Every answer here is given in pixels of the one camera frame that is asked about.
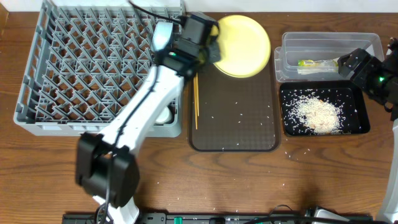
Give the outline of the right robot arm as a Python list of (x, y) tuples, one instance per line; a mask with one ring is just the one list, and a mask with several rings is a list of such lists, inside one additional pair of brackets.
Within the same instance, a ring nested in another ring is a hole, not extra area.
[(369, 99), (374, 100), (390, 113), (391, 164), (387, 186), (376, 220), (397, 223), (397, 39), (391, 37), (384, 60), (379, 60), (366, 50), (358, 48), (341, 56), (338, 74), (351, 81)]

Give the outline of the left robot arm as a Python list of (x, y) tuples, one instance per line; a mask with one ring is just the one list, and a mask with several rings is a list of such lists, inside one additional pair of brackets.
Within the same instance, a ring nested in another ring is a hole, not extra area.
[(158, 22), (150, 46), (154, 61), (144, 83), (98, 134), (83, 133), (77, 143), (75, 182), (99, 203), (95, 223), (135, 223), (133, 196), (139, 185), (136, 156), (161, 112), (181, 95), (199, 69), (220, 60), (220, 25), (194, 12), (174, 22)]

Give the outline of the yellow plate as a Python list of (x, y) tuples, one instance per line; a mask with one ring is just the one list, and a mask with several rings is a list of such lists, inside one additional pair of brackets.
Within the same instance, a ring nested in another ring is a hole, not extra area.
[(257, 75), (271, 57), (271, 41), (257, 21), (247, 16), (230, 15), (218, 21), (217, 43), (221, 59), (214, 66), (226, 75), (249, 78)]

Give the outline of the white paper cup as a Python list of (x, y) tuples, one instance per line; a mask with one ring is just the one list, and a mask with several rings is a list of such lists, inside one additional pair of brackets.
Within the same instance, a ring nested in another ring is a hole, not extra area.
[(173, 119), (173, 114), (171, 110), (166, 106), (155, 120), (155, 124), (156, 125), (167, 124), (171, 122), (172, 119)]

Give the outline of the wooden chopstick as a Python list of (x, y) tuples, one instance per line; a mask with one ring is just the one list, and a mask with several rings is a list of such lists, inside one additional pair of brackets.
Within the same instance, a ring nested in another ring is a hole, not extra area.
[(198, 74), (195, 76), (195, 89), (196, 89), (196, 107), (197, 107), (197, 116), (199, 117), (200, 115), (200, 105), (199, 105), (199, 85), (198, 85)]
[(195, 129), (198, 129), (198, 106), (197, 106), (197, 88), (198, 88), (198, 81), (197, 76), (193, 79), (193, 98), (194, 98), (194, 112), (195, 112)]

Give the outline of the light blue bowl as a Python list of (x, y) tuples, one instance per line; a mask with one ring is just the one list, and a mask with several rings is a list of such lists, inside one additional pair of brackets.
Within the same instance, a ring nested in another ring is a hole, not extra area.
[(163, 50), (172, 38), (173, 24), (171, 22), (158, 22), (152, 36), (152, 50)]

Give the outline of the green white snack wrapper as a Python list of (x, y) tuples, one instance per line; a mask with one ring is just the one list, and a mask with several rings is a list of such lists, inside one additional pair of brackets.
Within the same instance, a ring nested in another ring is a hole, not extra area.
[(338, 68), (338, 62), (332, 60), (297, 60), (299, 67), (308, 68)]

